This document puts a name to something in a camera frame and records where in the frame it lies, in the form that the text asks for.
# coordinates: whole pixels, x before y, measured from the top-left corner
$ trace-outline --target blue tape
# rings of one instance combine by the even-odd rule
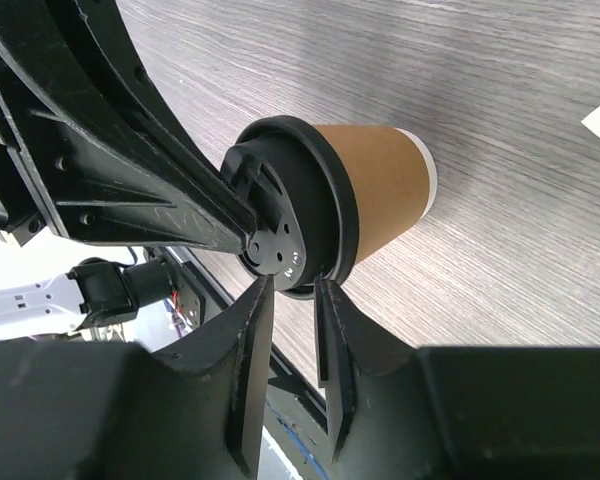
[[[320,464],[314,458],[314,456],[311,455],[311,452],[309,452],[309,449],[304,446],[304,444],[302,443],[302,440],[300,440],[298,438],[298,436],[295,434],[295,432],[287,426],[287,424],[284,422],[284,420],[282,420],[282,417],[278,414],[278,412],[276,412],[271,407],[271,405],[269,405],[269,402],[266,403],[266,406],[271,411],[271,413],[273,413],[273,415],[278,419],[278,422],[280,422],[280,424],[282,425],[282,428],[284,428],[285,432],[287,432],[287,435],[289,435],[291,437],[291,440],[293,440],[293,443],[296,444],[296,447],[298,447],[298,450],[300,450],[300,453],[302,453],[302,455],[307,460],[307,462],[316,470],[316,473],[318,473],[318,475],[320,475],[322,480],[329,480],[327,473],[320,466]]]

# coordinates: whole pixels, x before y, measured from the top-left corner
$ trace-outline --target bolt hole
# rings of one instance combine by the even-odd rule
[[[137,66],[133,70],[133,74],[136,77],[136,80],[141,85],[149,85],[151,80],[149,80],[149,75],[147,75],[147,71],[144,69],[142,65]]]
[[[80,215],[80,223],[86,225],[87,227],[92,225],[96,216],[93,213],[83,213]]]
[[[40,220],[31,220],[29,223],[29,233],[38,233],[42,229]]]
[[[69,160],[66,157],[60,157],[56,160],[56,168],[63,172],[69,170]]]

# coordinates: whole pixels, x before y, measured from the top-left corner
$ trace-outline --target paper cup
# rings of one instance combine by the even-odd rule
[[[437,173],[413,133],[385,126],[316,125],[344,165],[359,219],[356,263],[413,227],[431,208]]]

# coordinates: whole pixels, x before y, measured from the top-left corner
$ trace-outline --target tabletop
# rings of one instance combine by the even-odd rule
[[[600,345],[600,0],[119,0],[154,83],[215,165],[258,118],[388,124],[438,198],[345,288],[411,344]],[[235,258],[200,258],[238,295]],[[275,342],[315,381],[313,305]]]

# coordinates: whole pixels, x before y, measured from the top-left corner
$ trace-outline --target screw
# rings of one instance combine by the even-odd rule
[[[93,213],[83,213],[82,215],[80,215],[80,223],[82,223],[83,225],[89,226],[93,223],[93,221],[95,220],[95,215]]]
[[[38,219],[31,220],[29,223],[29,233],[38,233],[42,230],[42,223]]]
[[[63,172],[69,170],[69,160],[67,159],[67,157],[58,157],[58,159],[56,160],[56,168]]]

